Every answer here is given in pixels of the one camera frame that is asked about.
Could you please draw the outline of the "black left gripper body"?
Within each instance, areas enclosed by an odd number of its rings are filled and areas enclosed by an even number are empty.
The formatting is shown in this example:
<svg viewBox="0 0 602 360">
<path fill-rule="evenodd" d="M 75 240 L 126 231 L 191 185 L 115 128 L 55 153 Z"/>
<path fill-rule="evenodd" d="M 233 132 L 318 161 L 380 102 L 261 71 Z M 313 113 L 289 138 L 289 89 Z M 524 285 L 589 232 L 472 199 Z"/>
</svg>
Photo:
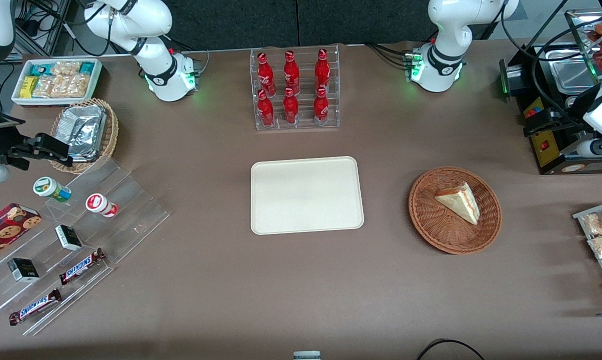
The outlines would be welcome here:
<svg viewBox="0 0 602 360">
<path fill-rule="evenodd" d="M 555 134 L 561 138 L 574 137 L 580 132 L 589 132 L 589 125 L 577 114 L 571 111 L 556 111 L 559 125 L 555 128 Z"/>
</svg>

